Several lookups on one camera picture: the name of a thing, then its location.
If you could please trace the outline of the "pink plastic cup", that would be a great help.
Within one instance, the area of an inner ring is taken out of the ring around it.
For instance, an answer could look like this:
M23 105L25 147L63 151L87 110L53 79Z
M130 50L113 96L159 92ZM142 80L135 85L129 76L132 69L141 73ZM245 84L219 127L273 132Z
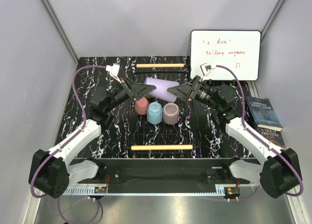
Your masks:
M140 100L137 100L135 103L135 111L139 115L145 115L147 114L149 102L146 98L142 98Z

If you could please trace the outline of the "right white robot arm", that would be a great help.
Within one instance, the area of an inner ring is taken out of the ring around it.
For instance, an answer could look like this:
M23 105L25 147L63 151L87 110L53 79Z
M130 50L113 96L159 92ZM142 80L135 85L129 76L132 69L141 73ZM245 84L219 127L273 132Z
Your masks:
M169 87L167 91L184 101L196 100L212 108L214 125L241 143L258 160L259 163L254 164L233 159L221 171L223 181L250 181L260 185L274 199L283 194L290 195L289 190L296 186L300 187L298 195L302 194L303 183L297 153L291 148L284 150L275 145L245 122L244 115L238 114L233 108L236 98L231 86L221 85L213 92L201 77L196 76L188 83Z

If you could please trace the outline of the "black wire dish rack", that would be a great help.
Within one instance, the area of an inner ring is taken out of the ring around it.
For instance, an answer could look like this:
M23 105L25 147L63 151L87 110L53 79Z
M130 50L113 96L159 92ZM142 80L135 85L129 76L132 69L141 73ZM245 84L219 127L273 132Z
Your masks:
M167 92L169 87L189 80L186 68L134 71L133 81L154 85L156 89L140 102L130 102L125 144L130 157L196 157L193 104Z

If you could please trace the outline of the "lavender plastic cup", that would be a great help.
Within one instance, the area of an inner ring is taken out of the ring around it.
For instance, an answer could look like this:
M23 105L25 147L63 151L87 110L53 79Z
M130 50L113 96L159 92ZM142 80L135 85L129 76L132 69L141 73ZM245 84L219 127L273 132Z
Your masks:
M152 97L167 101L167 102L175 102L177 96L174 94L169 93L167 90L168 88L178 86L179 83L176 81L169 81L157 78L146 78L145 84L147 85L154 85L156 87L155 90L149 93Z

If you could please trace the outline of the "light blue faceted mug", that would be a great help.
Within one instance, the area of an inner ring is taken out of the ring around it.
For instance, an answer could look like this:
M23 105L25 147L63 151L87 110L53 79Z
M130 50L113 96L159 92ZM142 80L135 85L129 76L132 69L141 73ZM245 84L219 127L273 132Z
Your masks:
M159 102L152 102L148 106L147 120L151 124L159 124L162 121L162 105Z

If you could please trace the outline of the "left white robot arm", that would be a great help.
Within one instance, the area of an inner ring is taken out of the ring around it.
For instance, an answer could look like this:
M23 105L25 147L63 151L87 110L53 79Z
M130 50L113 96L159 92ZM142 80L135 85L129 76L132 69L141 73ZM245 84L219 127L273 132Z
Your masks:
M39 149L32 158L29 174L31 193L38 197L34 189L42 191L54 199L59 198L67 187L91 179L95 183L104 180L106 165L97 159L87 158L72 164L75 156L111 123L111 110L128 99L140 100L156 87L141 84L128 78L121 79L116 89L109 92L98 87L91 93L89 113L82 125L59 144L47 151Z

